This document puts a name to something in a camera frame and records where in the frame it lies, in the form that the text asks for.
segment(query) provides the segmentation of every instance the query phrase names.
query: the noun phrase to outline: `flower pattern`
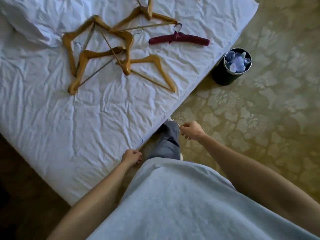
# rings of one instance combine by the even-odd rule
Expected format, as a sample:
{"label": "flower pattern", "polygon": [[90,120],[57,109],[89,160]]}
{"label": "flower pattern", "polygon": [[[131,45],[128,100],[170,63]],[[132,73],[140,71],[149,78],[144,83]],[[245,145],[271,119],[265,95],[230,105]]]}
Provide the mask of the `flower pattern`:
{"label": "flower pattern", "polygon": [[[234,45],[253,57],[229,86],[208,75],[172,114],[196,120],[214,139],[270,167],[320,202],[320,0],[256,0]],[[196,142],[180,138],[184,160],[222,173]]]}

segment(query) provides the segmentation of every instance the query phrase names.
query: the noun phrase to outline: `patterned floor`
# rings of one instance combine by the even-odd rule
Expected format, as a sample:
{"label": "patterned floor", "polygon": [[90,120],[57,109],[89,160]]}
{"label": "patterned floor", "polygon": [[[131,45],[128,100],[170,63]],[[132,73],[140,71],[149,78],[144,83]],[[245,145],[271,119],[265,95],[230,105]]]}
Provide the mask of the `patterned floor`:
{"label": "patterned floor", "polygon": [[[257,1],[258,12],[235,45],[252,55],[250,71],[227,87],[206,77],[172,117],[198,121],[320,202],[320,0]],[[180,138],[180,144],[184,160],[221,172],[198,143]],[[0,152],[0,182],[10,195],[0,203],[0,236],[45,239],[69,206],[2,137]]]}

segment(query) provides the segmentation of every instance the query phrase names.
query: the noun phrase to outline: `gray pants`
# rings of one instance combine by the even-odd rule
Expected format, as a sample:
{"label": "gray pants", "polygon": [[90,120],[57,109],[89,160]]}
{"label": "gray pants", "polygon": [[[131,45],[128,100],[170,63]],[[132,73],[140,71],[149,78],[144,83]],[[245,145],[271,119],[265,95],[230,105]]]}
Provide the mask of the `gray pants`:
{"label": "gray pants", "polygon": [[179,126],[174,121],[166,121],[158,130],[160,137],[147,160],[154,157],[172,158],[180,160],[180,146],[178,142]]}

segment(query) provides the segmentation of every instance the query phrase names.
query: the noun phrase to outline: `crumpled plastic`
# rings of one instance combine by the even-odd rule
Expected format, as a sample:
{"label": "crumpled plastic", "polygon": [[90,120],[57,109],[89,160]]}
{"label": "crumpled plastic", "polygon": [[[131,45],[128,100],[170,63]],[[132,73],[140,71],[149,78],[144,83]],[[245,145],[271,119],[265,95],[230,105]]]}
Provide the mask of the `crumpled plastic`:
{"label": "crumpled plastic", "polygon": [[233,73],[242,73],[246,70],[246,66],[250,65],[251,59],[246,58],[246,52],[242,54],[229,51],[225,56],[226,67]]}

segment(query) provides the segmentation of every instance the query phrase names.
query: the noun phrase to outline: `pillow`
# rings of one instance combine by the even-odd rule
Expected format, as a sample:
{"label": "pillow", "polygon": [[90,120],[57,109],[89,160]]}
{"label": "pillow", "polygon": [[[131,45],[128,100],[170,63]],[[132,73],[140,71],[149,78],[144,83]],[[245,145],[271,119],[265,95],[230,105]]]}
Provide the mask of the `pillow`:
{"label": "pillow", "polygon": [[93,15],[91,0],[0,0],[0,12],[29,41],[56,47]]}
{"label": "pillow", "polygon": [[0,51],[14,33],[14,28],[8,22],[5,16],[0,13]]}

